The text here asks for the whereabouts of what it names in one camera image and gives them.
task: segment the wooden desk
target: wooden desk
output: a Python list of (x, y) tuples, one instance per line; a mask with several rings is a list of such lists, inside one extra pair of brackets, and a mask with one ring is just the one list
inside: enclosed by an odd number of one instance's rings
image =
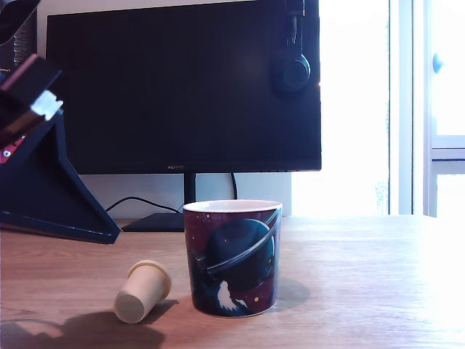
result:
[[(277, 305), (213, 318), (190, 301), (182, 233), (122, 233), (114, 246), (1, 234), (1, 347), (463, 348), (465, 228), (428, 217), (283, 221)], [(111, 312), (142, 259), (172, 272), (143, 324)]]

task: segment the headphone ear cup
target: headphone ear cup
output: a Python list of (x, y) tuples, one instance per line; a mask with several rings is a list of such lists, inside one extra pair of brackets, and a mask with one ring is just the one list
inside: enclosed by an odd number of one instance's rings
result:
[(310, 78), (310, 64), (304, 55), (296, 57), (288, 50), (282, 51), (275, 60), (275, 85), (281, 92), (298, 92), (303, 89)]

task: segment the monitor stand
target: monitor stand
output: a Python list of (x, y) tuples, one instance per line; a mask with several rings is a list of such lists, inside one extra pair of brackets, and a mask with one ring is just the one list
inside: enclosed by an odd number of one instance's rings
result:
[[(184, 203), (195, 202), (195, 173), (184, 173)], [(123, 228), (124, 231), (184, 231), (182, 213), (154, 213)]]

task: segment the mug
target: mug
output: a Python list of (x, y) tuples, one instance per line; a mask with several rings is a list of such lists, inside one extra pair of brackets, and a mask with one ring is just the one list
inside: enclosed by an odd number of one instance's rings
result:
[(254, 316), (276, 302), (282, 204), (218, 200), (184, 206), (194, 307), (221, 317)]

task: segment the monitor base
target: monitor base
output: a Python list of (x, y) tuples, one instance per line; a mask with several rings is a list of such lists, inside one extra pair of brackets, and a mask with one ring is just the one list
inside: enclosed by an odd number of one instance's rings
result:
[(154, 213), (123, 227), (123, 231), (184, 232), (184, 215), (182, 213)]

